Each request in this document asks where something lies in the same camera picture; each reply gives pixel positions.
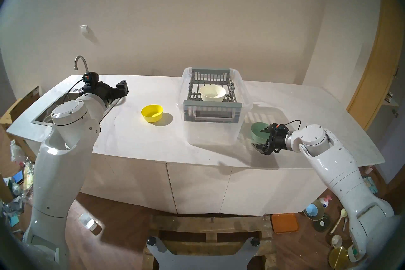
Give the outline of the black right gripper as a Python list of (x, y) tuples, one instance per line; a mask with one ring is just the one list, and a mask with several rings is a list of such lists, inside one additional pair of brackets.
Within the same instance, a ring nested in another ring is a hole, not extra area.
[(261, 133), (268, 133), (269, 139), (265, 144), (253, 143), (252, 146), (261, 154), (278, 154), (281, 150), (287, 150), (286, 138), (289, 129), (285, 124), (273, 123), (260, 130)]

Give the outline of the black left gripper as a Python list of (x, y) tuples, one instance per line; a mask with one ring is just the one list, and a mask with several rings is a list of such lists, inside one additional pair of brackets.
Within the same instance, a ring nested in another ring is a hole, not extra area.
[(106, 83), (99, 81), (99, 75), (96, 72), (86, 72), (83, 74), (83, 94), (93, 94), (98, 96), (109, 107), (120, 96), (127, 96), (129, 93), (127, 81), (122, 80), (116, 85), (116, 88), (110, 87)]

